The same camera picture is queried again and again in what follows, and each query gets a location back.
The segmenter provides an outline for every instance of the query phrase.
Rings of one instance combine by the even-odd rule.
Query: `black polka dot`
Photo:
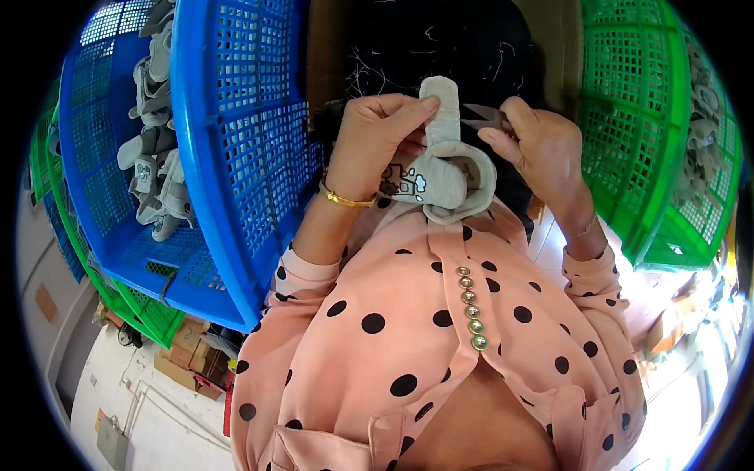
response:
[[[595,355],[597,355],[597,344],[594,342],[587,342],[584,344],[584,353],[590,357],[593,358]]]
[[[433,407],[434,407],[434,404],[432,402],[427,402],[426,404],[424,404],[424,406],[419,409],[419,412],[416,413],[416,417],[414,417],[414,422],[419,422],[422,417],[427,415],[427,412],[432,410]]]
[[[390,394],[396,397],[408,396],[416,389],[418,380],[414,375],[403,375],[390,385]]]
[[[564,375],[568,372],[568,359],[564,356],[558,356],[555,358],[555,369],[558,370],[558,372],[561,375]]]
[[[247,362],[245,359],[242,359],[236,365],[236,375],[240,375],[241,373],[245,372],[247,369],[249,369],[249,362]]]
[[[627,359],[623,364],[623,372],[627,375],[632,375],[636,372],[636,362],[633,359]]]
[[[385,328],[385,318],[377,313],[367,314],[361,320],[361,328],[367,334],[376,334]]]
[[[340,314],[341,312],[343,312],[343,310],[345,309],[345,306],[347,304],[348,303],[346,303],[345,301],[338,301],[338,302],[336,302],[335,304],[333,304],[330,307],[330,309],[327,310],[327,316],[328,317],[337,316],[338,314]]]
[[[447,310],[439,310],[432,316],[432,322],[437,327],[450,327],[453,325],[453,318]]]
[[[289,429],[304,430],[304,426],[301,425],[301,421],[299,419],[293,419],[292,421],[289,421],[287,424],[285,424],[285,426]]]
[[[489,292],[500,291],[500,284],[492,278],[487,278],[487,286],[489,287]]]
[[[400,444],[400,454],[406,453],[406,450],[408,450],[413,444],[414,444],[413,438],[411,438],[410,436],[404,436],[403,443]]]
[[[532,312],[523,306],[517,306],[513,309],[513,317],[522,324],[528,324],[532,321]]]
[[[242,419],[248,422],[256,417],[256,407],[254,407],[254,404],[242,404],[241,407],[238,408],[238,414]]]
[[[613,435],[612,433],[605,437],[605,441],[602,442],[602,449],[605,451],[609,451],[612,449],[613,444]]]

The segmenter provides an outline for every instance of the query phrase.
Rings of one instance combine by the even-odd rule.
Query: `gold button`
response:
[[[479,320],[472,320],[469,322],[469,330],[472,334],[479,335],[484,332],[484,324]]]
[[[469,319],[477,319],[480,314],[480,310],[477,306],[474,306],[473,304],[466,306],[466,316]]]
[[[477,295],[473,291],[467,290],[461,293],[461,299],[463,299],[466,304],[473,304],[477,300]]]
[[[482,351],[487,348],[487,339],[483,335],[475,335],[471,339],[471,345],[478,351]]]

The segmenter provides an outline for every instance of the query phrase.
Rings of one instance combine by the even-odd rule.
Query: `woman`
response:
[[[497,17],[515,17],[502,4]],[[465,101],[469,81],[453,78]],[[512,96],[501,109],[519,141],[478,133],[516,174],[501,178],[523,177],[552,210],[565,290],[527,259],[523,217],[503,198],[452,225],[407,203],[349,203],[371,200],[396,151],[421,152],[437,106],[398,93],[346,106],[326,190],[241,348],[238,469],[609,469],[636,442],[646,402],[628,303],[573,123]]]

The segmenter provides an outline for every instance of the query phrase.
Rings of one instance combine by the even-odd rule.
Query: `woman's right hand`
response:
[[[506,99],[500,110],[519,142],[492,127],[482,128],[479,137],[516,167],[553,213],[561,213],[586,188],[581,178],[581,131],[563,116],[529,108],[518,96]]]

